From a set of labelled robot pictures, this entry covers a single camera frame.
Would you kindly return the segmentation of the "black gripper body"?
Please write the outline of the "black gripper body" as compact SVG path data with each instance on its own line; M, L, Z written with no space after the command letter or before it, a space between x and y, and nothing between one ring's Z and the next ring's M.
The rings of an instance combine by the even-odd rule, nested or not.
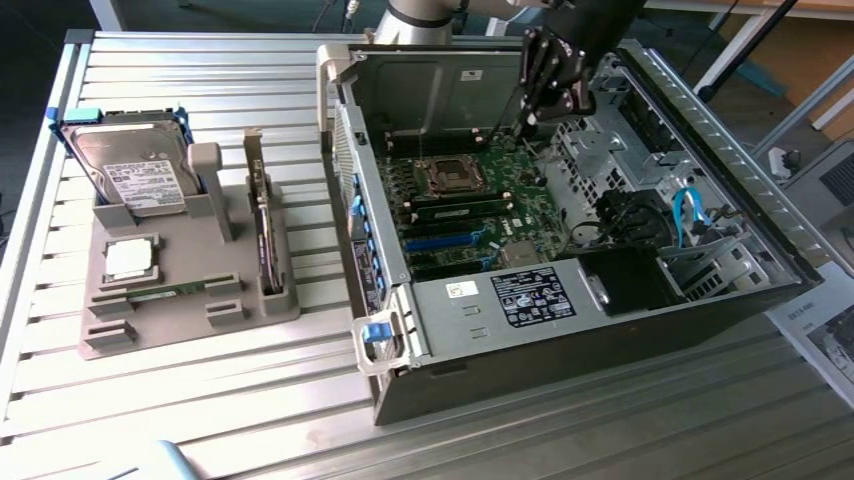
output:
M645 0L556 1L544 12L544 30L593 68L624 37Z

